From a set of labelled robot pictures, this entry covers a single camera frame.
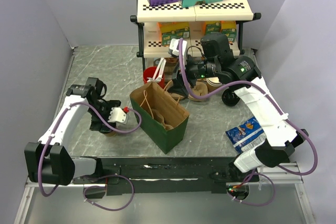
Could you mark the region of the brown cardboard cup carrier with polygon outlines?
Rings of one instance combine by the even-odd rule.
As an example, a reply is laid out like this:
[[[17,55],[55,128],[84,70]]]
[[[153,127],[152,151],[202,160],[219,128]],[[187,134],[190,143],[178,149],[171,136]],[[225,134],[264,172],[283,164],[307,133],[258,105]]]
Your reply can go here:
[[[166,131],[174,129],[173,126],[166,124],[164,116],[158,110],[152,109],[152,114],[153,114],[153,118],[157,122],[159,122],[165,128]]]

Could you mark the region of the green paper bag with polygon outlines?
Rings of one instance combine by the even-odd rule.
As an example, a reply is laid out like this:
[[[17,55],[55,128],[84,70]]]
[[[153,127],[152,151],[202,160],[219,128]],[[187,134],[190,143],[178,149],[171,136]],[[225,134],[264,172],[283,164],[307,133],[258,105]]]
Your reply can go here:
[[[164,154],[183,140],[190,113],[166,89],[148,82],[130,93],[130,101],[141,115],[141,129]]]

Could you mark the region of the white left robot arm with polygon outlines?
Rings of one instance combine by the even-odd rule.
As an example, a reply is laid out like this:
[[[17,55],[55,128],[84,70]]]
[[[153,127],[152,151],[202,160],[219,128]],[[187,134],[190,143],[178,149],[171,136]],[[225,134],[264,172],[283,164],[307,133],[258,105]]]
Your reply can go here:
[[[63,106],[46,133],[25,149],[28,177],[32,182],[69,185],[74,178],[86,177],[92,183],[103,179],[102,160],[94,156],[71,157],[67,147],[82,117],[89,113],[89,129],[101,134],[111,133],[116,122],[110,121],[119,100],[105,100],[107,85],[89,77],[84,85],[73,84],[67,91]]]

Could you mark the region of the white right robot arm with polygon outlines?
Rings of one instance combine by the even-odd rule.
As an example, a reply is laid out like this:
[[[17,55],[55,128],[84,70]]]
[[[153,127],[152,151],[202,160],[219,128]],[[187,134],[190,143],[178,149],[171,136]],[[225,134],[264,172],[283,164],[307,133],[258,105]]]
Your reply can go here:
[[[266,139],[248,151],[239,154],[229,168],[229,175],[235,181],[243,180],[248,171],[260,167],[280,167],[298,145],[309,139],[306,131],[298,128],[288,118],[273,99],[265,80],[248,57],[234,57],[227,36],[211,33],[201,39],[202,60],[188,56],[187,42],[172,39],[169,54],[179,60],[172,75],[170,93],[196,99],[207,99],[219,92],[218,89],[207,95],[197,95],[192,88],[201,78],[218,78],[222,90],[230,90],[250,109],[263,129]]]

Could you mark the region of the brown paper coffee cup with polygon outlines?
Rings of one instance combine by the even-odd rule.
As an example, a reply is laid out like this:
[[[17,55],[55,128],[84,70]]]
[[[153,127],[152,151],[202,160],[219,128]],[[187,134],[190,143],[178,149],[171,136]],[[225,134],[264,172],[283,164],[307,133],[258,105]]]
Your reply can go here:
[[[106,137],[114,137],[114,136],[116,136],[117,134],[118,134],[117,132],[112,131],[112,132],[110,132],[110,133],[105,134],[105,136],[106,136]]]

